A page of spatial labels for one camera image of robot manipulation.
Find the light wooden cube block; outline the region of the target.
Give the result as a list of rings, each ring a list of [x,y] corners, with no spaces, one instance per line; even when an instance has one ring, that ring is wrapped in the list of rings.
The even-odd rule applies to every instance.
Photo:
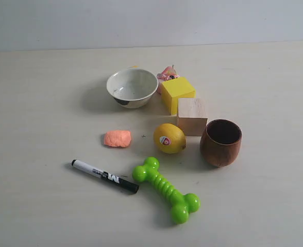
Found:
[[[208,117],[205,103],[200,98],[179,98],[177,107],[177,127],[186,136],[202,136]]]

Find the green rubber bone toy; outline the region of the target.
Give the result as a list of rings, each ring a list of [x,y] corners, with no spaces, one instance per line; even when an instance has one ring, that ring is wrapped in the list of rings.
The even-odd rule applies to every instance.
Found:
[[[171,205],[171,218],[176,224],[186,223],[191,213],[200,208],[200,199],[194,193],[182,194],[159,171],[160,163],[155,157],[147,157],[142,165],[132,171],[135,181],[149,182]]]

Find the orange soft putty lump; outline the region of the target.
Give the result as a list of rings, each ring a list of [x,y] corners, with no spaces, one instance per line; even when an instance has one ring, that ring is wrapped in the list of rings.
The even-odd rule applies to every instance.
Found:
[[[126,148],[132,140],[131,132],[128,130],[112,130],[106,132],[104,136],[104,145],[109,147]]]

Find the yellow cube block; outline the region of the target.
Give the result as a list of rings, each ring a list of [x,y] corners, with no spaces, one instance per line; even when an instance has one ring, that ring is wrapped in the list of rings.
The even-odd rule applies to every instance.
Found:
[[[196,90],[185,77],[164,81],[161,98],[170,115],[177,114],[179,98],[195,98]]]

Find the brown wooden cup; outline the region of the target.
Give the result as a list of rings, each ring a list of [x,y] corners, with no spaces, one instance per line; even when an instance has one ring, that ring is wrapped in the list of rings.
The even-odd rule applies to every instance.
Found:
[[[242,131],[234,122],[215,119],[209,122],[201,136],[199,149],[204,160],[215,167],[225,167],[237,158]]]

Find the yellow lemon with sticker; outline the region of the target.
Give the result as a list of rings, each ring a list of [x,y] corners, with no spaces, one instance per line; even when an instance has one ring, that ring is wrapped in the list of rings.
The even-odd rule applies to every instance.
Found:
[[[179,153],[186,148],[184,132],[171,123],[163,123],[156,127],[153,139],[156,147],[167,154]]]

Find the white ceramic bowl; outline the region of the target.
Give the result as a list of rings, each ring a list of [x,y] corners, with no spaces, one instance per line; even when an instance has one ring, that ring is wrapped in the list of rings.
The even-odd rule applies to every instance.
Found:
[[[158,79],[141,68],[126,68],[111,75],[106,88],[112,98],[122,107],[140,108],[148,103],[158,89]]]

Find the black white marker pen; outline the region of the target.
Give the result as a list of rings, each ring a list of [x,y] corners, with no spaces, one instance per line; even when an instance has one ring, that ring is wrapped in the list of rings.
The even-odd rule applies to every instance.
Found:
[[[85,172],[89,175],[92,175],[94,177],[100,178],[103,181],[106,181],[112,185],[116,185],[126,191],[129,191],[131,193],[137,193],[139,186],[138,184],[132,183],[130,181],[127,181],[125,179],[120,178],[119,176],[115,174],[108,173],[104,170],[101,170],[99,168],[93,167],[85,162],[82,162],[80,160],[72,160],[71,162],[72,167]]]

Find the pink small toy figure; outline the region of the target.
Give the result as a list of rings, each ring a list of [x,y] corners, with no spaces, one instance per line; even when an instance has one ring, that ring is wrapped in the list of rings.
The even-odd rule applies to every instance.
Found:
[[[158,88],[157,93],[161,95],[161,85],[163,82],[179,78],[179,75],[174,69],[174,65],[166,67],[163,72],[157,74]]]

